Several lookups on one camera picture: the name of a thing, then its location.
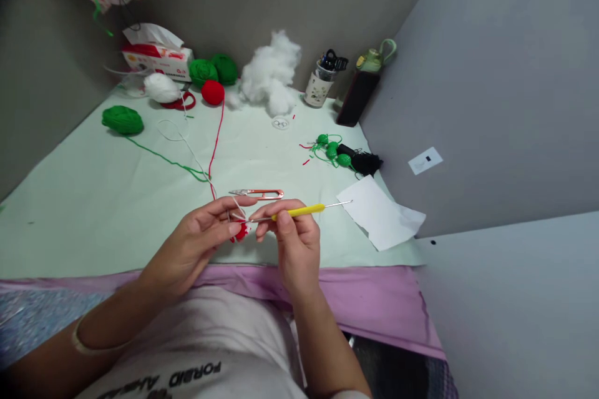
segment yarn ball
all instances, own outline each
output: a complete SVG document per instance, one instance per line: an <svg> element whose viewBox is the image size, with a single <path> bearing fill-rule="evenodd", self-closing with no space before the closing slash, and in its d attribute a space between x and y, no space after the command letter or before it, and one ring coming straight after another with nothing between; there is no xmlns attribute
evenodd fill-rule
<svg viewBox="0 0 599 399"><path fill-rule="evenodd" d="M217 106L225 98L225 88L217 81L207 80L202 87L202 96L207 103Z"/></svg>
<svg viewBox="0 0 599 399"><path fill-rule="evenodd" d="M139 113L125 106L114 106L102 112L102 124L121 135L139 134L144 129Z"/></svg>
<svg viewBox="0 0 599 399"><path fill-rule="evenodd" d="M161 104L175 102L181 96L177 84L166 74L153 73L144 79L145 92Z"/></svg>
<svg viewBox="0 0 599 399"><path fill-rule="evenodd" d="M196 59L189 65L189 77L195 86L202 88L208 79L218 81L218 73L212 62L205 59Z"/></svg>
<svg viewBox="0 0 599 399"><path fill-rule="evenodd" d="M237 82L237 65L226 54L215 54L211 59L216 67L218 81L223 85L235 85Z"/></svg>
<svg viewBox="0 0 599 399"><path fill-rule="evenodd" d="M329 159L334 160L337 157L337 150L336 149L327 149L326 156Z"/></svg>
<svg viewBox="0 0 599 399"><path fill-rule="evenodd" d="M337 157L337 163L341 166L350 166L351 165L351 157L347 154L341 154Z"/></svg>

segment light green table cover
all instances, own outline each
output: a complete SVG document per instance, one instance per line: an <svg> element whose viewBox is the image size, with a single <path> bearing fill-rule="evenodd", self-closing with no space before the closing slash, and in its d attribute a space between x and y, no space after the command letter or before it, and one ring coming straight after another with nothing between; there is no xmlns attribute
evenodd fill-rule
<svg viewBox="0 0 599 399"><path fill-rule="evenodd" d="M190 111L195 118L189 119L188 141L207 170L221 108L206 106L200 93L195 95L198 104ZM156 128L158 120L171 119L185 133L183 112L166 110L148 98L126 99L113 93L2 203L0 278L80 277L142 268L186 213L212 200L208 184L100 123L102 111L119 104L137 110L144 120L144 131L134 137L137 142L197 168L185 143L164 139ZM326 133L341 134L350 148L369 148L359 125L334 123L331 105L328 101L322 109L312 109L298 98L286 131L275 129L262 107L226 107L212 165L218 194L282 189L285 198L299 198L307 205L337 202L336 194L357 182L354 172L310 159L310 152L299 144ZM176 136L169 124L161 129ZM375 178L388 194L380 175ZM378 252L342 207L314 217L322 234L322 267L422 264L413 240ZM212 260L276 261L274 237L257 244L253 232L242 243L222 245Z"/></svg>

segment paper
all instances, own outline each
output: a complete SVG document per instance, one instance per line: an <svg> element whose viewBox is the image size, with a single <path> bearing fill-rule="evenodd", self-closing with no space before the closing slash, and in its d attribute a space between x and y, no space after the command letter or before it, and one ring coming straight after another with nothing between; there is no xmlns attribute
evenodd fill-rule
<svg viewBox="0 0 599 399"><path fill-rule="evenodd" d="M368 232L368 239L379 251L408 241L426 218L425 214L389 199L370 175L343 190L337 199L339 202L353 200L343 208Z"/></svg>
<svg viewBox="0 0 599 399"><path fill-rule="evenodd" d="M157 43L171 49L181 49L183 46L183 40L157 24L141 23L139 31L127 28L123 34L131 44Z"/></svg>

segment red yarn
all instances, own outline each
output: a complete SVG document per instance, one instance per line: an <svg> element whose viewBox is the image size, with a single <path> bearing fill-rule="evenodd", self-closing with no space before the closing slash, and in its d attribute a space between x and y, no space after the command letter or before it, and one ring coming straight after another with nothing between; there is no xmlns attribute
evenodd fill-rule
<svg viewBox="0 0 599 399"><path fill-rule="evenodd" d="M220 112L220 123L218 123L217 140L214 143L214 151L212 151L212 158L210 159L210 165L208 166L208 178L209 179L212 179L212 177L210 175L210 171L212 170L212 162L214 161L214 155L217 153L218 136L220 135L220 127L223 125L223 117L224 116L225 116L225 98L223 98L223 108ZM212 191L212 198L214 200L216 200L217 196L214 194L214 187L212 186L212 184L210 184L210 190Z"/></svg>
<svg viewBox="0 0 599 399"><path fill-rule="evenodd" d="M217 106L225 100L225 88L217 81L209 79L202 87L202 96L207 103Z"/></svg>
<svg viewBox="0 0 599 399"><path fill-rule="evenodd" d="M237 239L237 242L240 242L247 234L250 233L250 230L248 229L248 225L244 223L243 220L237 220L237 222L241 223L241 230L239 231L239 234L235 235L235 238Z"/></svg>

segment red yarn ball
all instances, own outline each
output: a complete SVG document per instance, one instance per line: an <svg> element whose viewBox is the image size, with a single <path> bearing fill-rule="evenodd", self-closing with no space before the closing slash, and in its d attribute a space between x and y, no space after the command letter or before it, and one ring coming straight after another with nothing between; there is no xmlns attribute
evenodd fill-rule
<svg viewBox="0 0 599 399"><path fill-rule="evenodd" d="M225 88L217 81L208 79L202 87L202 96L207 103L217 106L225 99Z"/></svg>

